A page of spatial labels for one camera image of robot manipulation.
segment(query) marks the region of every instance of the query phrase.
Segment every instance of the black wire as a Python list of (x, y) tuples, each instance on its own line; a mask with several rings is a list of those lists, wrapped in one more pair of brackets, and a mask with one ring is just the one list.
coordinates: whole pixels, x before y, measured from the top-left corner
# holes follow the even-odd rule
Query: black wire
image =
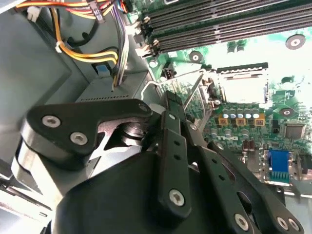
[(98, 30), (98, 22), (95, 20), (90, 33), (83, 40), (74, 41), (74, 39), (70, 37), (68, 38), (67, 43), (73, 48), (83, 46), (87, 44), (94, 37), (97, 30)]

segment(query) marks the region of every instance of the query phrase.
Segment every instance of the gray metal panel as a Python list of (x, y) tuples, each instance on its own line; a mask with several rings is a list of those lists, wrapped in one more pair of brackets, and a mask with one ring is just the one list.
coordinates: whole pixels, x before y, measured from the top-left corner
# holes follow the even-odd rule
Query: gray metal panel
[[(60, 9), (61, 15), (61, 34), (62, 37), (68, 39), (72, 37), (74, 40), (82, 40), (82, 33), (89, 33), (93, 24), (93, 19), (85, 19), (76, 15), (71, 14), (65, 9)], [(52, 27), (50, 13), (43, 9), (41, 15)], [(99, 25), (98, 30), (94, 37), (84, 46), (79, 47), (83, 53), (96, 53), (105, 48), (114, 46), (118, 47), (117, 30), (111, 14), (105, 16), (105, 23)], [(144, 59), (137, 56), (135, 48), (137, 47), (133, 36), (129, 36), (129, 55), (127, 60), (127, 69), (125, 74), (139, 73), (148, 70), (148, 65)], [(79, 67), (85, 77), (91, 82), (94, 78), (99, 76), (89, 63), (80, 62), (74, 60), (75, 64)], [(100, 74), (100, 77), (108, 77), (109, 74)]]
[[(114, 99), (141, 99), (141, 90), (147, 81), (152, 80), (148, 72), (127, 75), (122, 85), (116, 87), (112, 92), (112, 79), (94, 79), (86, 90), (78, 98), (80, 101), (109, 101)], [(159, 103), (160, 97), (153, 85), (150, 85), (144, 95), (144, 102)]]
[(286, 196), (287, 209), (299, 220), (306, 234), (312, 233), (312, 199)]
[(20, 4), (23, 1), (25, 0), (1, 0), (0, 1), (0, 14), (16, 6), (17, 4)]
[(74, 102), (88, 82), (22, 15), (2, 13), (0, 31), (0, 159), (11, 164), (29, 108)]

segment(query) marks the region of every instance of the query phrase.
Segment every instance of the black connector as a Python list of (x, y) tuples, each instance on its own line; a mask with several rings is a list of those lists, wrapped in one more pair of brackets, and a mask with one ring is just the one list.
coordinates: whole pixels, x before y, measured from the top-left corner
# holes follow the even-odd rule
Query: black connector
[(123, 4), (125, 5), (128, 13), (133, 12), (133, 6), (130, 0), (123, 0)]
[(164, 68), (162, 69), (160, 77), (165, 77), (166, 79), (172, 79), (175, 75), (176, 75), (176, 71), (172, 62), (166, 62)]

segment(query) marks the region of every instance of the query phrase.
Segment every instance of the chip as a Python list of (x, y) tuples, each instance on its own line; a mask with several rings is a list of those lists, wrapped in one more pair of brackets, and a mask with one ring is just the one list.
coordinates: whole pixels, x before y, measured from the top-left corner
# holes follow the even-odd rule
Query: chip
[(303, 137), (305, 131), (304, 124), (287, 124), (285, 130), (285, 138), (300, 139)]
[(246, 125), (246, 120), (244, 118), (237, 118), (236, 119), (236, 124), (238, 126), (245, 126)]

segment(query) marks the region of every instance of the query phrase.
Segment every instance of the circuit board component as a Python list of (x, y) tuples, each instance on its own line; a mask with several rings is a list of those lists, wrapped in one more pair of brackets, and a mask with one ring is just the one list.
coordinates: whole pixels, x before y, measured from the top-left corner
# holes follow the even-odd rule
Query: circuit board component
[(255, 126), (264, 126), (265, 125), (265, 114), (260, 113), (259, 118), (254, 119)]
[(300, 139), (305, 132), (304, 124), (286, 124), (285, 138), (287, 139)]
[(269, 150), (268, 153), (270, 165), (270, 181), (289, 183), (288, 159), (289, 152), (282, 150)]

